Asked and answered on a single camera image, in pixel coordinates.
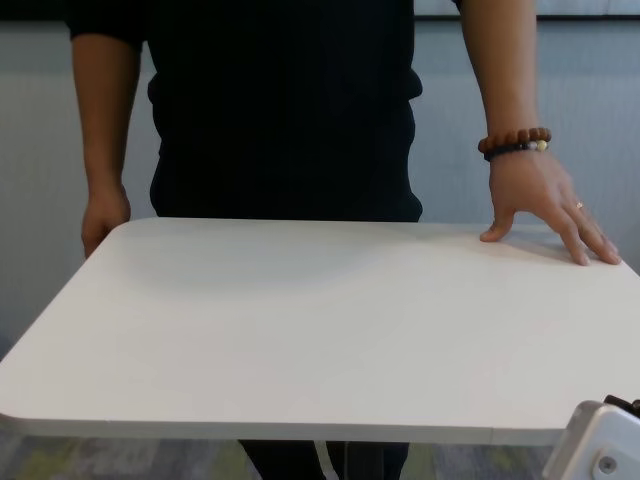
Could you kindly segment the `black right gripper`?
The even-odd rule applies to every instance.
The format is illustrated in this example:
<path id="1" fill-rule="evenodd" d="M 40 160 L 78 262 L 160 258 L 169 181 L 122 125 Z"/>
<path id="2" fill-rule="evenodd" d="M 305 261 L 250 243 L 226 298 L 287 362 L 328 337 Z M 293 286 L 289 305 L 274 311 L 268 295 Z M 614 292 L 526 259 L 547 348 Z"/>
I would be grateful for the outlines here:
<path id="1" fill-rule="evenodd" d="M 604 399 L 604 403 L 608 405 L 616 406 L 621 410 L 631 414 L 640 415 L 640 400 L 636 399 L 631 402 L 618 398 L 614 395 L 607 395 Z"/>

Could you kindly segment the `person's left hand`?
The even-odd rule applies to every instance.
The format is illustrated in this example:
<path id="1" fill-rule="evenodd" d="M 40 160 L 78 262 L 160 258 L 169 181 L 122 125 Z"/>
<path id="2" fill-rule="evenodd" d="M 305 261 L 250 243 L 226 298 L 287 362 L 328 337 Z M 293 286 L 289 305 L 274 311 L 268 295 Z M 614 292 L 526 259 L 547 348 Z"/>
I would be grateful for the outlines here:
<path id="1" fill-rule="evenodd" d="M 548 152 L 518 151 L 490 162 L 489 189 L 494 220 L 480 239 L 502 240 L 515 216 L 524 212 L 542 220 L 559 235 L 572 260 L 589 264 L 589 255 L 617 265 L 620 255 L 580 202 L 569 174 Z"/>

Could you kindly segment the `person's right hand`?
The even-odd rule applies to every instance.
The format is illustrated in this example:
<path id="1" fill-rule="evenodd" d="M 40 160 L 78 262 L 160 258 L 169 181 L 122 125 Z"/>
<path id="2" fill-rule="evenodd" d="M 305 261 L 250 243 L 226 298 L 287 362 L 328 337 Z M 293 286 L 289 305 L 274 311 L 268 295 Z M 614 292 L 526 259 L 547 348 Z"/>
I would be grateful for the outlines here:
<path id="1" fill-rule="evenodd" d="M 131 206 L 123 185 L 90 185 L 81 225 L 85 257 L 89 258 L 113 229 L 130 218 Z"/>

